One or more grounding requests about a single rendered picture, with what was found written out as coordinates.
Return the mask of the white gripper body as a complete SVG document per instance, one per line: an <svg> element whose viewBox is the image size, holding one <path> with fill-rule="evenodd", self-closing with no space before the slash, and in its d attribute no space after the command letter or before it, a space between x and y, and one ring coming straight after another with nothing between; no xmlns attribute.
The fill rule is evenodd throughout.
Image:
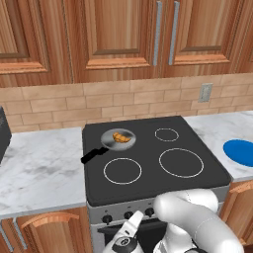
<svg viewBox="0 0 253 253"><path fill-rule="evenodd" d="M128 221L124 223L123 233L126 236L135 236L138 228L141 224L143 218L143 213L141 211L136 211Z"/></svg>

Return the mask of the black and grey stove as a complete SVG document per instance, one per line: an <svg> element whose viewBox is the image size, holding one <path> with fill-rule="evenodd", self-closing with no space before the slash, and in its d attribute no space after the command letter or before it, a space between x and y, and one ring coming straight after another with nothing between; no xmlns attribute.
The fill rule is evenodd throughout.
<svg viewBox="0 0 253 253"><path fill-rule="evenodd" d="M210 189L220 211L230 176L183 118L87 125L83 152L100 148L102 134L113 128L132 131L136 142L130 149L109 150L84 165L90 226L123 225L127 211L141 211L143 220L157 218L145 210L153 208L156 196L171 191ZM113 218L109 224L102 222L107 214Z"/></svg>

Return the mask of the golden brown croissant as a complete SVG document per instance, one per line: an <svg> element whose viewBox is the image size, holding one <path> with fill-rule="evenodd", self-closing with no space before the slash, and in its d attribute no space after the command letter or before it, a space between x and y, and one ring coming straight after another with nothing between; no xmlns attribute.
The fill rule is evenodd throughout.
<svg viewBox="0 0 253 253"><path fill-rule="evenodd" d="M130 141L129 137L126 137L118 132L113 133L113 139L115 142L120 142L120 143L127 143Z"/></svg>

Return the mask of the black oven door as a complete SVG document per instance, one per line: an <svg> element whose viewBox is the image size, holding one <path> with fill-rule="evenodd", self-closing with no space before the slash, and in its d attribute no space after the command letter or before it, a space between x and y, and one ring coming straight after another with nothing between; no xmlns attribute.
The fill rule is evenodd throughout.
<svg viewBox="0 0 253 253"><path fill-rule="evenodd" d="M106 225L91 225L91 238L93 253L102 253L105 246L113 239L114 234L104 234L97 231L98 228L102 228ZM136 234L137 240L144 251L144 253L153 253L153 249L156 244L163 238L165 228L152 229L147 231L138 232Z"/></svg>

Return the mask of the wooden base cupboard front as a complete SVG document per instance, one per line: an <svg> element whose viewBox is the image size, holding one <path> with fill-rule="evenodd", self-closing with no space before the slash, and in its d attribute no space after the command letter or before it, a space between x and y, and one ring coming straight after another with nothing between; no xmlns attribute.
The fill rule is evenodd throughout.
<svg viewBox="0 0 253 253"><path fill-rule="evenodd" d="M93 253L86 207L17 217L27 250L18 237L13 218L0 220L13 253ZM0 253L11 253L1 233Z"/></svg>
<svg viewBox="0 0 253 253"><path fill-rule="evenodd" d="M243 246L253 245L253 180L230 184L219 217Z"/></svg>

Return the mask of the blue round plate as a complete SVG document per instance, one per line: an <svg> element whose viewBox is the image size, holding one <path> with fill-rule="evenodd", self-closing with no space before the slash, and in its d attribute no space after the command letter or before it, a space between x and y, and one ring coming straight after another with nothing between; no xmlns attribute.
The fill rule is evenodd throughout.
<svg viewBox="0 0 253 253"><path fill-rule="evenodd" d="M238 164L253 167L253 142L232 139L223 145L224 153Z"/></svg>

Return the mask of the dark grey appliance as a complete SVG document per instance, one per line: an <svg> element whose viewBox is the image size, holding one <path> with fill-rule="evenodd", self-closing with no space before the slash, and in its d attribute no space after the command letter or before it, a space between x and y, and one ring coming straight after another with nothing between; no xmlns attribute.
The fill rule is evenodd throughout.
<svg viewBox="0 0 253 253"><path fill-rule="evenodd" d="M0 106L0 163L11 141L12 133L2 106Z"/></svg>

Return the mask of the grey wall outlet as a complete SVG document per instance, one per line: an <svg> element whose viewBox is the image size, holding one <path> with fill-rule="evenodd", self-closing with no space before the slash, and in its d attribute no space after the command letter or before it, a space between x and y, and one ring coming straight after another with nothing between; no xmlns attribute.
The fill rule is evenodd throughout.
<svg viewBox="0 0 253 253"><path fill-rule="evenodd" d="M208 102L210 100L211 96L211 83L203 83L200 89L200 96L199 96L199 102Z"/></svg>

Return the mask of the wooden wall cupboard door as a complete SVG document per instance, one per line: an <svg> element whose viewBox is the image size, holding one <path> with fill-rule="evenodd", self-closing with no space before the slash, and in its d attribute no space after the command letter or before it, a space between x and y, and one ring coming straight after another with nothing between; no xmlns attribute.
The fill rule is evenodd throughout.
<svg viewBox="0 0 253 253"><path fill-rule="evenodd" d="M173 64L168 64L174 1L180 2ZM253 0L167 0L163 77L253 72Z"/></svg>
<svg viewBox="0 0 253 253"><path fill-rule="evenodd" d="M80 82L151 79L156 1L77 0L76 77Z"/></svg>
<svg viewBox="0 0 253 253"><path fill-rule="evenodd" d="M71 81L62 0L0 0L0 88Z"/></svg>

